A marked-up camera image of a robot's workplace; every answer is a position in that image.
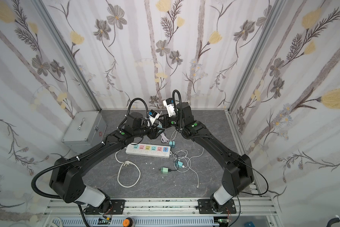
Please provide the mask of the green charger with black cable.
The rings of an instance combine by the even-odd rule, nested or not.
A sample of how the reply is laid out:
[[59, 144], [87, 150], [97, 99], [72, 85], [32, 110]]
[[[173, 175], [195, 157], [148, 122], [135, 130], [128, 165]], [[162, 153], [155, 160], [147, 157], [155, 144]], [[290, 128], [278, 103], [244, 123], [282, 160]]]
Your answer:
[[161, 167], [159, 168], [159, 171], [162, 173], [162, 174], [168, 174], [169, 172], [171, 172], [171, 169], [167, 168], [167, 167]]

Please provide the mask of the orange emergency button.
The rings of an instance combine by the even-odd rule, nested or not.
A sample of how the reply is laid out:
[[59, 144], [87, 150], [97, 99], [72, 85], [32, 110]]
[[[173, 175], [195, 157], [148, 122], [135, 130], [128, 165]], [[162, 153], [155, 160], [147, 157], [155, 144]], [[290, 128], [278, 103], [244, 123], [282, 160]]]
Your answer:
[[122, 225], [123, 225], [123, 227], [133, 227], [134, 221], [133, 221], [132, 218], [126, 218], [125, 220], [123, 220]]

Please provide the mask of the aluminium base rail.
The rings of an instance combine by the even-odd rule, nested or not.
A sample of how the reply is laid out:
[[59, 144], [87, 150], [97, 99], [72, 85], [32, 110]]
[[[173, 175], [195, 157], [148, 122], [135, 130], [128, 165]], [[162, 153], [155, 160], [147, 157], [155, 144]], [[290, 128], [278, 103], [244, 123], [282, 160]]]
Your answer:
[[211, 209], [208, 199], [201, 198], [127, 198], [114, 199], [107, 211], [83, 206], [88, 217], [156, 217], [156, 216], [275, 216], [277, 209], [268, 197], [233, 198], [220, 211]]

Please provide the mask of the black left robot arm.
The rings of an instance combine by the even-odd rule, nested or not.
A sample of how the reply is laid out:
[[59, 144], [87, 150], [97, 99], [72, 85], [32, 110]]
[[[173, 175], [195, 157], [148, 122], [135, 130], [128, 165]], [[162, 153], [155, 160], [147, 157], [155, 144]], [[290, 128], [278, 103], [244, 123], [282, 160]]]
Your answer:
[[[110, 197], [100, 189], [87, 186], [83, 182], [83, 176], [105, 158], [134, 142], [135, 138], [147, 136], [149, 139], [156, 139], [159, 137], [164, 131], [162, 126], [165, 124], [165, 118], [166, 115], [160, 115], [154, 110], [146, 111], [146, 116], [138, 112], [127, 111], [117, 129], [107, 135], [98, 145], [76, 157], [60, 158], [54, 166], [36, 174], [31, 182], [33, 191], [43, 197], [62, 199], [66, 203], [76, 203], [79, 206], [88, 204], [99, 208], [102, 213], [107, 212], [112, 208]], [[52, 173], [49, 186], [55, 192], [54, 194], [45, 193], [37, 186], [38, 178], [47, 172]]]

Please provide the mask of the white colourful power strip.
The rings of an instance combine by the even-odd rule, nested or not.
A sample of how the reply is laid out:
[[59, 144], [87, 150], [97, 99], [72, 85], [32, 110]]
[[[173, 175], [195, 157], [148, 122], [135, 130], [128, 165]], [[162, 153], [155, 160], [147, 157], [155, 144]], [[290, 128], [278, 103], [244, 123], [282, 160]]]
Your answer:
[[137, 155], [155, 158], [169, 158], [172, 154], [169, 146], [151, 144], [129, 144], [125, 150], [127, 155]]

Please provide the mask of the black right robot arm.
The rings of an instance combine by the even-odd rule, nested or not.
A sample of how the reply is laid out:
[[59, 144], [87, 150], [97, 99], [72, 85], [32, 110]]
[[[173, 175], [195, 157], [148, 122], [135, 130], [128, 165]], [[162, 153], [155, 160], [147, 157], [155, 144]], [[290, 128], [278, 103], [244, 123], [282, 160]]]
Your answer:
[[241, 156], [226, 147], [202, 122], [194, 119], [190, 105], [182, 102], [178, 90], [172, 92], [164, 105], [168, 113], [160, 116], [163, 127], [175, 127], [184, 139], [204, 148], [224, 170], [221, 186], [210, 196], [211, 209], [217, 213], [224, 211], [234, 197], [254, 182], [254, 172], [258, 171], [252, 167], [249, 156]]

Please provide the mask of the grey metal first-aid box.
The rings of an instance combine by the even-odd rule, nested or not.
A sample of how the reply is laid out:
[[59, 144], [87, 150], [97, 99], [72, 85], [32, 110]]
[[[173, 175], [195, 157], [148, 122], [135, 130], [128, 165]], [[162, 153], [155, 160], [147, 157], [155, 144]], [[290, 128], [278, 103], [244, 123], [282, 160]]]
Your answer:
[[83, 153], [103, 141], [107, 124], [99, 111], [78, 112], [62, 143], [76, 153]]

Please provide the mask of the teal charger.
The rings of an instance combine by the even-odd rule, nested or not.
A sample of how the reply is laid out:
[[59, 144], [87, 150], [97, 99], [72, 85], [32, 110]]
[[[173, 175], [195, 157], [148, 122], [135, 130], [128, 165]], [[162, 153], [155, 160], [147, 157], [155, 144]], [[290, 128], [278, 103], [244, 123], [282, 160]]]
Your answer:
[[169, 141], [169, 146], [171, 148], [174, 148], [175, 147], [175, 141]]
[[175, 167], [176, 167], [176, 168], [183, 168], [183, 162], [181, 162], [181, 161], [176, 161], [176, 162], [175, 162]]

